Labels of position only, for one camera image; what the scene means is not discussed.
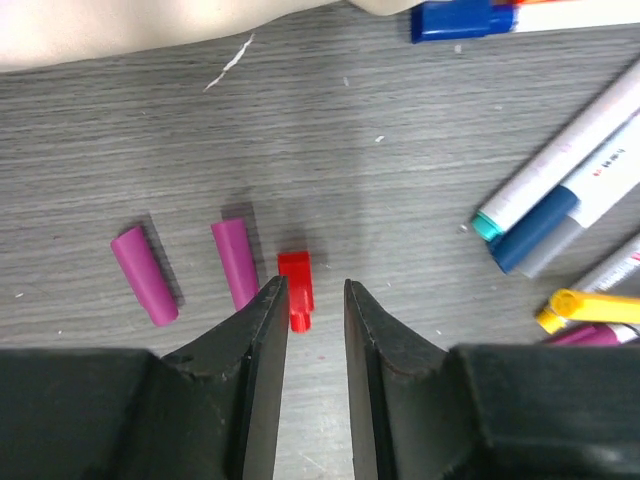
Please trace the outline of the red pen cap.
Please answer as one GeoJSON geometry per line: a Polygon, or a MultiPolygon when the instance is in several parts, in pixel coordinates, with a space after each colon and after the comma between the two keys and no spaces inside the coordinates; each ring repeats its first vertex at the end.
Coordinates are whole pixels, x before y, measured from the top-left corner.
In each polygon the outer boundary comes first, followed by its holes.
{"type": "Polygon", "coordinates": [[[279,274],[287,278],[291,329],[295,333],[305,333],[311,328],[315,309],[311,255],[308,251],[279,253],[277,261],[279,274]]]}

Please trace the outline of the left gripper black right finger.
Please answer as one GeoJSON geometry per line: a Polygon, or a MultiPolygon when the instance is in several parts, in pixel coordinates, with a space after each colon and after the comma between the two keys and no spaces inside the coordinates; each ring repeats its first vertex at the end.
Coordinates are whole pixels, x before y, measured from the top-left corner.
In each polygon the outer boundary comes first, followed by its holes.
{"type": "Polygon", "coordinates": [[[635,479],[635,347],[442,350],[344,285],[359,479],[635,479]]]}

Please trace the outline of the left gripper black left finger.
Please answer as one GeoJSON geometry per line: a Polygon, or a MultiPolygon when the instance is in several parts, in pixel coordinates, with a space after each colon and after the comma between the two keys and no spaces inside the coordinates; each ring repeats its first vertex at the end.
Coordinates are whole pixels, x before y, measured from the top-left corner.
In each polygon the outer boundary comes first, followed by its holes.
{"type": "Polygon", "coordinates": [[[271,279],[241,311],[165,356],[145,349],[5,349],[5,479],[269,479],[288,290],[271,279]]]}

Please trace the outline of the magenta pen cap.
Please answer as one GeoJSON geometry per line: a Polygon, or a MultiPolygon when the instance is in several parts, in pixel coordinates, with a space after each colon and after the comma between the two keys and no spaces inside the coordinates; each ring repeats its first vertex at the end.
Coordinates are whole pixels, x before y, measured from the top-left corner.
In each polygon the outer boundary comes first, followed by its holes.
{"type": "Polygon", "coordinates": [[[245,222],[233,218],[211,225],[212,235],[221,260],[234,307],[242,310],[259,292],[245,222]]]}
{"type": "Polygon", "coordinates": [[[139,304],[158,327],[179,316],[178,306],[141,226],[111,241],[111,250],[139,304]]]}

